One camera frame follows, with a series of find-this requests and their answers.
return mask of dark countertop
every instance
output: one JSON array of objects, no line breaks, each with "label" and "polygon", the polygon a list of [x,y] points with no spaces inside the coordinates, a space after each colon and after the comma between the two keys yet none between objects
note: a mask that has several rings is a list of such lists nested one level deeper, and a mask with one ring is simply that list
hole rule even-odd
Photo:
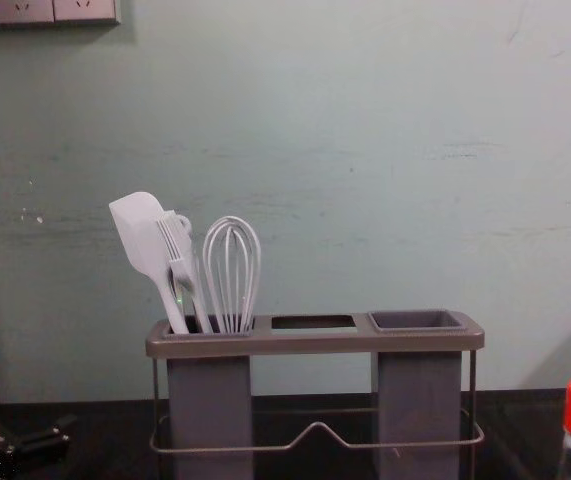
[{"label": "dark countertop", "polygon": [[[487,439],[477,447],[476,478],[553,478],[563,436],[563,397],[563,390],[479,392],[478,422]],[[256,442],[290,441],[311,420],[319,419],[300,412],[287,416],[261,412],[319,406],[360,407],[368,402],[367,395],[256,398]],[[148,446],[153,423],[150,401],[0,407],[0,419],[17,434],[48,428],[54,420],[70,413],[78,416],[79,421],[72,431],[72,445],[65,462],[32,470],[17,479],[156,478],[156,459]],[[350,441],[371,438],[371,422],[367,415],[322,416],[320,419],[333,422]],[[316,432],[291,452],[258,456],[256,478],[375,478],[370,456],[368,452],[346,452],[323,432]]]}]

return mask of utensil caddy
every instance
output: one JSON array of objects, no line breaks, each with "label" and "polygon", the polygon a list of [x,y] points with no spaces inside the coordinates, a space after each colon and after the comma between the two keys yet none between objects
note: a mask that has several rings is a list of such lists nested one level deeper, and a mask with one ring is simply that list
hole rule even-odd
[{"label": "utensil caddy", "polygon": [[[338,333],[331,329],[341,328]],[[460,447],[474,476],[476,351],[484,331],[449,310],[340,315],[257,316],[248,334],[171,333],[156,323],[146,340],[154,373],[155,428],[150,447],[174,457],[180,480],[253,480],[253,455],[294,448],[323,429],[344,448],[371,449],[379,480],[455,480]],[[461,360],[469,352],[467,438],[461,439]],[[309,424],[285,445],[252,441],[250,356],[371,352],[375,443],[345,441],[326,423]],[[167,362],[173,448],[158,445],[158,360]]]}]

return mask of light green wall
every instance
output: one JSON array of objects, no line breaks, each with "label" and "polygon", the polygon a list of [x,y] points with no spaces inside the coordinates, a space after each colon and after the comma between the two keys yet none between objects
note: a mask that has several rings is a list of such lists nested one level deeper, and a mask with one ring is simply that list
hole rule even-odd
[{"label": "light green wall", "polygon": [[[123,1],[0,32],[3,401],[149,396],[162,306],[107,209],[135,190],[247,218],[259,312],[450,307],[481,388],[571,376],[571,2]],[[254,367],[369,386],[363,356]]]}]

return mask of whisk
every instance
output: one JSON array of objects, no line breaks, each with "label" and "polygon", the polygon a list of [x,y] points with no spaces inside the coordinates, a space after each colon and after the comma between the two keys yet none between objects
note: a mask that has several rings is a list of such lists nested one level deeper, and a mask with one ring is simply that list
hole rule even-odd
[{"label": "whisk", "polygon": [[218,219],[205,236],[203,266],[219,332],[250,330],[261,272],[256,232],[242,218]]}]

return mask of wall socket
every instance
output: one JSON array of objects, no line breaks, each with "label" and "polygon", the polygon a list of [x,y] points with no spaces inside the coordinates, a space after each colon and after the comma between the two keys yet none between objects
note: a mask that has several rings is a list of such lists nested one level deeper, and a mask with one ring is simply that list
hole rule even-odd
[{"label": "wall socket", "polygon": [[0,0],[0,23],[54,21],[52,0]]},{"label": "wall socket", "polygon": [[54,0],[57,22],[73,20],[113,20],[118,22],[115,0]]}]

